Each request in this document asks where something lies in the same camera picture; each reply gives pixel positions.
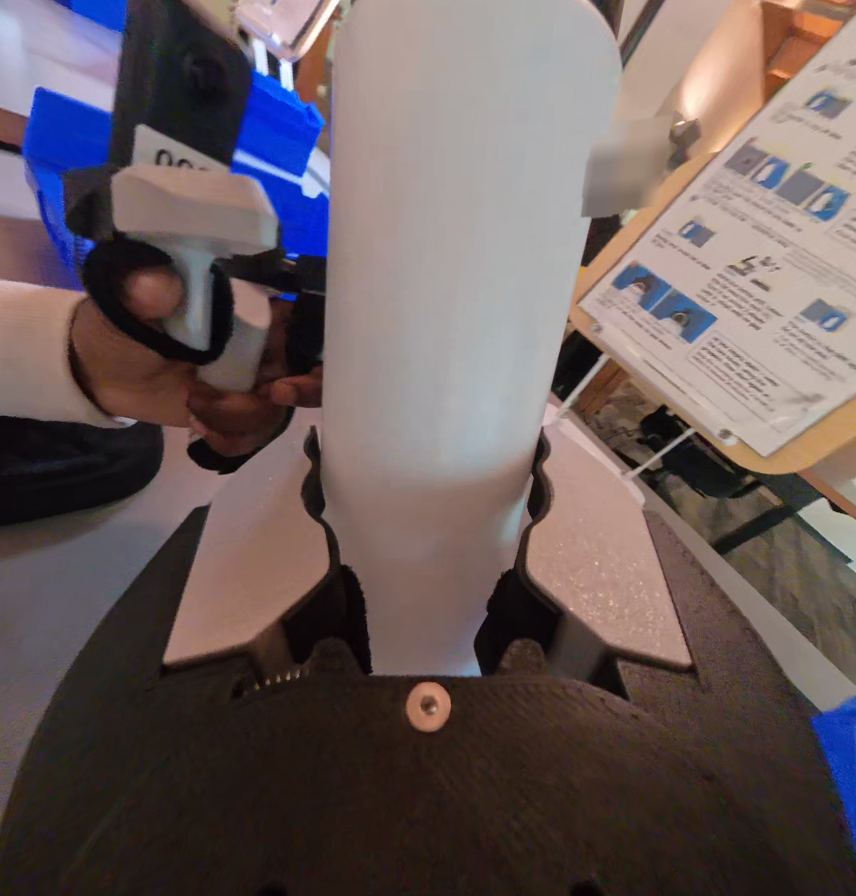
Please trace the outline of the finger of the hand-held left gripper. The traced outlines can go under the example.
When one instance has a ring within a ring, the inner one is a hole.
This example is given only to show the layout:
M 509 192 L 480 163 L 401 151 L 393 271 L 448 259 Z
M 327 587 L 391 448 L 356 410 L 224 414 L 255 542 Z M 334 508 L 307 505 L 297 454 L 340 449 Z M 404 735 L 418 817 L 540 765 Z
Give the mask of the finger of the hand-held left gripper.
M 213 255 L 254 255 L 278 244 L 263 186 L 230 172 L 132 166 L 111 178 L 111 217 L 133 238 L 178 241 Z

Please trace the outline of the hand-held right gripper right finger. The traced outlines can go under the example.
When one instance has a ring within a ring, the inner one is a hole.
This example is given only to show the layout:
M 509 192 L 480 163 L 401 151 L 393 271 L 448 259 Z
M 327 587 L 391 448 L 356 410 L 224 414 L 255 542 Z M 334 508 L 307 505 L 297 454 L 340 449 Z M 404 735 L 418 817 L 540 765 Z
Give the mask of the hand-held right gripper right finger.
M 690 671 L 639 488 L 572 423 L 544 425 L 536 473 L 543 503 L 524 533 L 521 568 L 560 613 L 551 668 L 585 681 L 608 659 Z

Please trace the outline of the black tripod stand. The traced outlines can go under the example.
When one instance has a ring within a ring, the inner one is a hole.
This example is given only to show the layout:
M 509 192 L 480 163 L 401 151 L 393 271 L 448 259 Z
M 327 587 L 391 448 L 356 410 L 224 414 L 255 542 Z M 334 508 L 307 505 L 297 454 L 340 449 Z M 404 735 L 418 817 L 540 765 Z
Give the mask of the black tripod stand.
M 620 63 L 622 69 L 626 69 L 665 3 L 665 1 L 644 2 L 635 16 L 629 30 L 626 32 L 626 36 L 622 39 L 619 38 Z

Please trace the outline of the black honeycomb seat cushion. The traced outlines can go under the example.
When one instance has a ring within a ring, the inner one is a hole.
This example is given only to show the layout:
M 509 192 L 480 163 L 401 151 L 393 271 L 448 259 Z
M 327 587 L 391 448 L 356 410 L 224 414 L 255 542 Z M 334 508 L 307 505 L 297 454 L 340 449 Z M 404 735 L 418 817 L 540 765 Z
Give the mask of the black honeycomb seat cushion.
M 0 527 L 134 496 L 161 469 L 163 429 L 0 417 Z

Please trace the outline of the wooden top office desk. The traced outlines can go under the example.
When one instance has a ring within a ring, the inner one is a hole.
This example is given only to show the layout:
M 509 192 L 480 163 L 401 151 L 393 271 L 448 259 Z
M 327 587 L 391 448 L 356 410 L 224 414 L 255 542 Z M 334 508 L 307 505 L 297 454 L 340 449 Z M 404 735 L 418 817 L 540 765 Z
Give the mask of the wooden top office desk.
M 856 521 L 856 487 L 846 483 L 842 488 L 835 487 L 819 475 L 814 469 L 800 471 L 799 475 L 814 487 L 831 505 Z

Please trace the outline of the black office chair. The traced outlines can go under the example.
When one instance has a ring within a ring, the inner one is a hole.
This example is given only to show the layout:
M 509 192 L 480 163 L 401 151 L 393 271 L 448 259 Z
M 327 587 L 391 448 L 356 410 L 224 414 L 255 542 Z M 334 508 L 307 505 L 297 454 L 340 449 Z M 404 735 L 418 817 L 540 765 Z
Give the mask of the black office chair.
M 638 442 L 657 453 L 686 434 L 689 427 L 661 406 L 639 422 L 638 431 Z M 746 497 L 761 487 L 753 474 L 732 463 L 698 434 L 672 447 L 640 477 L 654 490 L 675 477 L 701 497 L 715 500 Z

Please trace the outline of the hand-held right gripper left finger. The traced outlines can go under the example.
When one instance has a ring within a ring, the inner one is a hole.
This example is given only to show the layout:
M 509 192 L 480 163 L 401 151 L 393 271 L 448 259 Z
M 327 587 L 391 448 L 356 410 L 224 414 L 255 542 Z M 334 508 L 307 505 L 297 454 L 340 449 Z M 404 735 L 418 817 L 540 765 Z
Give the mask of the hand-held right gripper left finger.
M 315 426 L 289 426 L 210 503 L 165 669 L 246 658 L 284 678 L 341 627 L 341 566 L 323 520 Z

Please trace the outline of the person's left hand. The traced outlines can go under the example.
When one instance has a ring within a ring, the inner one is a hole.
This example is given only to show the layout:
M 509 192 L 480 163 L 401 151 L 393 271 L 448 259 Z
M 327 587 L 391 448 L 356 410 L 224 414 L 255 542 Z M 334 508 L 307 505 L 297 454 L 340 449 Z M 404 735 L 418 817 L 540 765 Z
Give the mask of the person's left hand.
M 70 328 L 72 374 L 86 397 L 110 417 L 189 429 L 225 457 L 250 454 L 277 436 L 292 408 L 322 403 L 322 367 L 291 375 L 288 366 L 292 303 L 274 297 L 270 311 L 250 393 L 222 393 L 200 382 L 193 365 L 166 360 L 134 342 L 87 297 Z

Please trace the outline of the white plastic bottle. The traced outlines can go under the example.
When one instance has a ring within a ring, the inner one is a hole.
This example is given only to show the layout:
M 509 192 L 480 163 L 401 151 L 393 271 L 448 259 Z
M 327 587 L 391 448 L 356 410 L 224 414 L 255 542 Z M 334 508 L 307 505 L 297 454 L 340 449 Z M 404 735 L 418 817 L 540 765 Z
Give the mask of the white plastic bottle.
M 321 479 L 379 676 L 477 671 L 621 72 L 592 2 L 362 1 L 344 18 Z

